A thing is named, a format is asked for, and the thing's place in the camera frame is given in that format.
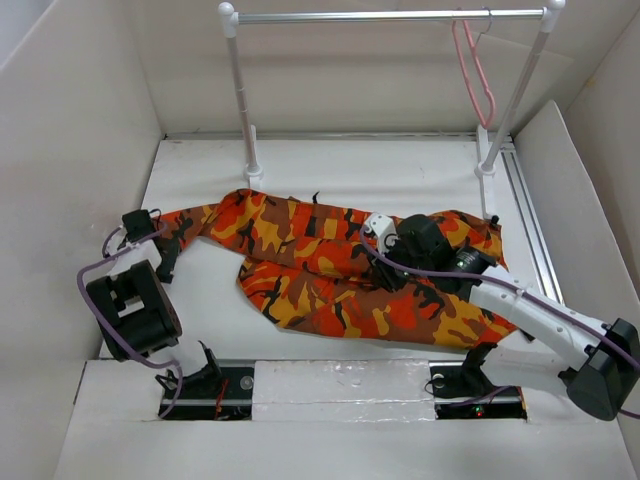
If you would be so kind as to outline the orange camouflage trousers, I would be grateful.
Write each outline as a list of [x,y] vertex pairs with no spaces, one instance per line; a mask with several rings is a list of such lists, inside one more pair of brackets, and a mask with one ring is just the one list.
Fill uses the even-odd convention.
[[507,319],[424,278],[375,285],[359,231],[369,212],[251,189],[165,213],[162,250],[206,237],[243,256],[237,283],[276,327],[338,338],[472,349],[515,331]]

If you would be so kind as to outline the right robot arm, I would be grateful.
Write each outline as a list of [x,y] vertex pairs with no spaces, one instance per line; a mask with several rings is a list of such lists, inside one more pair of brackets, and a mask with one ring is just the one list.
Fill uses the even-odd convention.
[[548,347],[539,353],[495,341],[472,348],[454,374],[434,374],[432,392],[464,409],[490,402],[505,390],[525,387],[567,397],[586,414],[612,421],[639,380],[639,334],[619,318],[606,323],[561,305],[515,279],[492,256],[472,246],[453,246],[435,222],[413,215],[400,223],[374,212],[360,239],[382,285],[398,290],[423,278],[506,319]]

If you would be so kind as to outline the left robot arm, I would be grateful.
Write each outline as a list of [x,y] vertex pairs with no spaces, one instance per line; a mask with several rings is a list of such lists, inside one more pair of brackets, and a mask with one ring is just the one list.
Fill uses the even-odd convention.
[[134,210],[103,243],[102,259],[76,277],[103,341],[119,361],[135,361],[159,372],[165,392],[212,396],[224,385],[212,350],[205,362],[183,371],[175,350],[183,330],[164,285],[172,280],[179,244],[162,244],[168,224],[157,210]]

